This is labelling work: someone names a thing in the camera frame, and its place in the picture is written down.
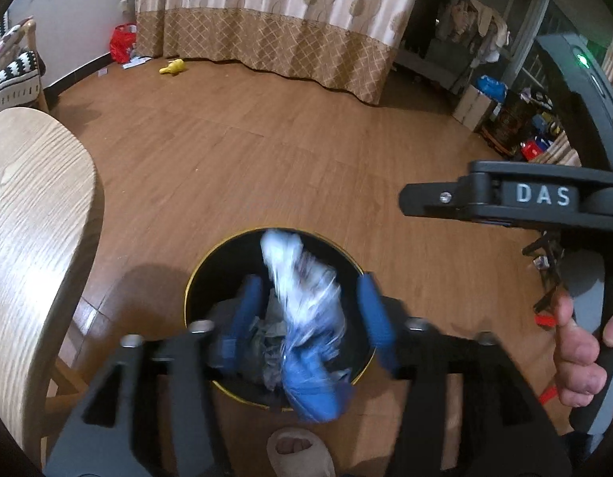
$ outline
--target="hand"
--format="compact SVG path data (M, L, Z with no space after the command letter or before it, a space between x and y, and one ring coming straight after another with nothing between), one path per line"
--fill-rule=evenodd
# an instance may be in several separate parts
M607 381L607 372L596 364L600 345L572 319L574 302L566 290L558 289L554 293L552 309L559 324L554 364L560 401L569 407L585 407ZM613 348L613 318L606 325L602 340Z

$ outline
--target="cardboard box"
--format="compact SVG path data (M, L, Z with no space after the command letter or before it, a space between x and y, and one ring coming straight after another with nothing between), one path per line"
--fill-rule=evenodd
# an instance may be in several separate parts
M496 107L496 102L486 97L473 85L461 97L452 116L471 131L476 131Z

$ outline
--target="wooden floor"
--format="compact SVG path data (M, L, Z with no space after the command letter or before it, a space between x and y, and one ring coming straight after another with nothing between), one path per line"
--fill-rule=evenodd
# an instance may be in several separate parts
M554 374L553 336L534 324L541 285L521 249L533 233L409 219L405 183L452 180L472 159L496 159L450 117L441 96L391 73L381 107L314 82L243 65L163 62L96 75L61 95L56 116L94 157L105 186L101 243L62 356L87 379L126 333L180 331L183 292L197 261L239 230L279 225L316 231L376 274L446 333L492 330L536 392ZM371 366L349 412L313 426L338 474L383 474L406 385ZM267 437L296 423L216 392L239 477L273 475ZM559 429L567 410L552 403Z

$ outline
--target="slipper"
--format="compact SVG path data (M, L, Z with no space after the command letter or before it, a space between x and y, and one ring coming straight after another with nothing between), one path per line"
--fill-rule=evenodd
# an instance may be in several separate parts
M311 446L296 454L280 454L282 439L306 440ZM305 429L289 427L274 432L267 441L267 455L278 477L335 477L333 458L324 442Z

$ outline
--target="black and white cushion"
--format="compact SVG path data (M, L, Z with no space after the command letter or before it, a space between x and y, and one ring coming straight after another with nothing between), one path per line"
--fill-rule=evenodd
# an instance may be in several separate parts
M0 71L0 111L31 103L40 91L41 77L34 52L23 52Z
M0 21L0 39L7 32L7 30L10 28L8 26L8 23L9 23L8 12L6 11L6 13L2 17L2 20Z

